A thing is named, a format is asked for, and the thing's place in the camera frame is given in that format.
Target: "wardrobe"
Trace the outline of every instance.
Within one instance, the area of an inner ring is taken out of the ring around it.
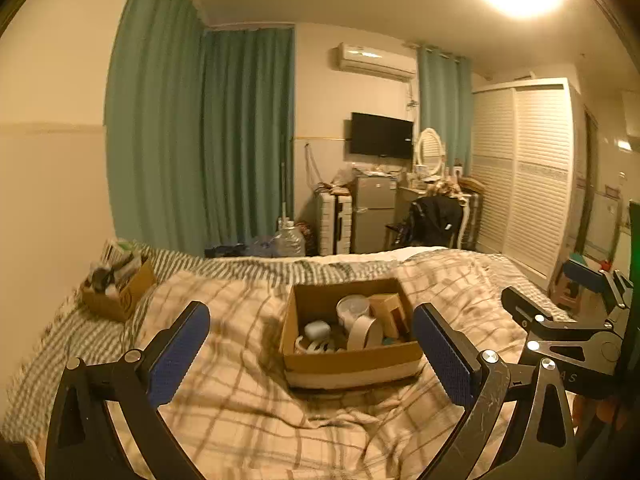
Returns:
[[[584,200],[580,94],[566,78],[477,89],[471,152],[471,174],[486,186],[478,250],[504,254],[546,290]]]

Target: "clothes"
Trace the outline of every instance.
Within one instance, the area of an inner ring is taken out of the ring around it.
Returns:
[[[457,198],[442,195],[419,198],[409,208],[401,245],[451,247],[452,239],[458,237],[462,216]]]

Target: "stool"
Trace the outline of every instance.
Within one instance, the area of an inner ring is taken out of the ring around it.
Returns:
[[[586,265],[586,260],[581,254],[571,253],[569,259]],[[573,280],[570,280],[562,272],[562,265],[559,266],[555,279],[549,286],[549,299],[557,306],[564,306],[578,314],[580,312],[580,300],[582,299],[583,288]]]

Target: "white suitcase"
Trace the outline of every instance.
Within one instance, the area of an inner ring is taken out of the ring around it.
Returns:
[[[351,250],[351,196],[316,194],[318,254],[349,254]]]
[[[323,191],[316,194],[318,254],[334,254],[335,197]]]

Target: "bed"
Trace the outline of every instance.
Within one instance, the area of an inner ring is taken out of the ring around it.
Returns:
[[[174,401],[160,408],[177,440],[207,478],[415,478],[460,418],[423,358],[410,380],[331,394],[290,391],[277,354],[280,319],[295,283],[395,276],[414,304],[430,301],[483,350],[517,360],[525,332],[500,306],[515,286],[556,320],[570,320],[499,255],[443,248],[324,258],[206,260],[138,245],[158,284],[125,323],[100,319],[78,294],[58,309],[33,355],[10,384],[0,426],[9,440],[42,441],[65,362],[118,359],[143,348],[190,300],[207,303],[212,326]],[[505,405],[474,470],[484,472],[506,430]],[[114,424],[135,471],[151,478],[117,405]]]

